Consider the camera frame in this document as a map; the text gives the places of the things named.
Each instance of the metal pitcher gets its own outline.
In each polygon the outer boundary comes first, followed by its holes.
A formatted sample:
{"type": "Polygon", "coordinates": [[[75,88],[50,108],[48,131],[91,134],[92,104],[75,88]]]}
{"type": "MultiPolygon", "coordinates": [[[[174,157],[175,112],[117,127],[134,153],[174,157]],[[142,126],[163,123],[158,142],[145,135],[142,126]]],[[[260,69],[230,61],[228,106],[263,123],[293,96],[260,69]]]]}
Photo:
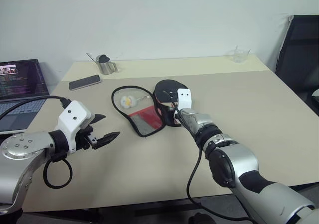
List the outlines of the metal pitcher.
{"type": "Polygon", "coordinates": [[[100,72],[104,75],[109,75],[113,72],[117,72],[118,68],[116,67],[116,64],[114,62],[110,62],[110,58],[107,57],[106,55],[99,55],[94,58],[89,54],[86,53],[99,67],[100,72]]]}

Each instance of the smartphone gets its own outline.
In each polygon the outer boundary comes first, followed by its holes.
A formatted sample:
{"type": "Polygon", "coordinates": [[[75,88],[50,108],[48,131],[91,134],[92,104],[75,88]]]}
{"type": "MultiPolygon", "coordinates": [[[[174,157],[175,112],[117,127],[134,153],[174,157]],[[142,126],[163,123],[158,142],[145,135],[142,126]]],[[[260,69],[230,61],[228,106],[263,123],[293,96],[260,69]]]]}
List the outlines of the smartphone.
{"type": "Polygon", "coordinates": [[[97,83],[100,83],[101,79],[99,75],[95,75],[95,76],[89,76],[77,81],[71,81],[69,83],[69,89],[72,90],[76,90],[82,87],[86,87],[86,86],[90,86],[90,85],[94,85],[97,83]]]}

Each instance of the black chair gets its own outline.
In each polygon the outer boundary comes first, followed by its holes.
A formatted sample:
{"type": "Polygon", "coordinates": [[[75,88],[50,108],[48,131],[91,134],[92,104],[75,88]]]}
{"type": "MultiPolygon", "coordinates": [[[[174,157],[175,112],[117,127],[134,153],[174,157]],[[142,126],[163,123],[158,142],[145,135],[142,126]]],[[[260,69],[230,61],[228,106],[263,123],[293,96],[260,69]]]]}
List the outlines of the black chair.
{"type": "Polygon", "coordinates": [[[279,54],[276,75],[318,116],[319,15],[294,15],[279,54]]]}

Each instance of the white wall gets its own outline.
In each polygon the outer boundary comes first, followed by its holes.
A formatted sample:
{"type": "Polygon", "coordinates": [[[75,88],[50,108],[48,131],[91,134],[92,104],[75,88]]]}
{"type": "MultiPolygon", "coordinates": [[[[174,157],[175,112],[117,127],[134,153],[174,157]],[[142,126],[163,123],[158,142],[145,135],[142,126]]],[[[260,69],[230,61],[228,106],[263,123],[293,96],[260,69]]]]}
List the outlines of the white wall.
{"type": "Polygon", "coordinates": [[[38,58],[54,85],[85,52],[219,56],[241,44],[273,68],[287,17],[313,13],[319,0],[0,0],[0,61],[38,58]]]}

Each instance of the clear plastic cup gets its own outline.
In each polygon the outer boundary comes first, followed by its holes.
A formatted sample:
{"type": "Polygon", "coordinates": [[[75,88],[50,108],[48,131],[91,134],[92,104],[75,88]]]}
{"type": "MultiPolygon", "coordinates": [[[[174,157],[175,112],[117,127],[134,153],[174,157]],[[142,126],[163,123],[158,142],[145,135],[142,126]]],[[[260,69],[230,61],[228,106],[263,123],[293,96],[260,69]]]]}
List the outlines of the clear plastic cup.
{"type": "Polygon", "coordinates": [[[247,56],[250,52],[250,49],[243,48],[241,46],[236,46],[236,49],[234,51],[234,62],[241,63],[247,60],[247,56]]]}

